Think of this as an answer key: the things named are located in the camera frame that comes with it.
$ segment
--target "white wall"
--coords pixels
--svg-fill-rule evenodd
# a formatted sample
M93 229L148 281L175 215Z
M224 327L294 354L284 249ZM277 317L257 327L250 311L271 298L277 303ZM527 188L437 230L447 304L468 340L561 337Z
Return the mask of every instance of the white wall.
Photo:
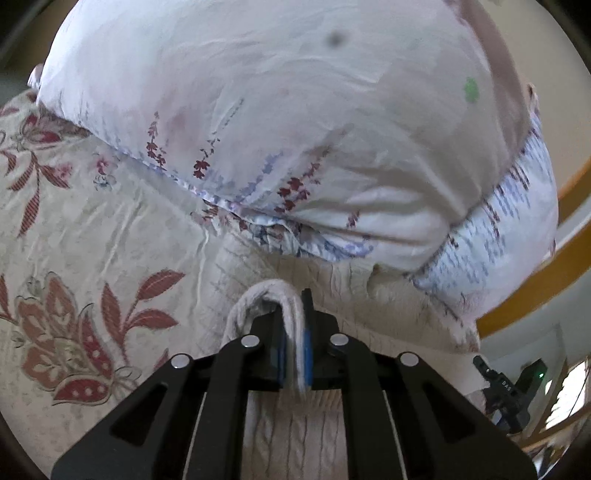
M591 270L540 309L482 341L482 353L492 368L513 381L524 365L538 358L548 366L545 380L556 379L565 359L572 366L590 352ZM541 416L546 399L542 387L529 408L530 427Z
M490 358L498 359L554 329L558 331L569 365L591 352L591 270L535 312L485 338L482 350Z

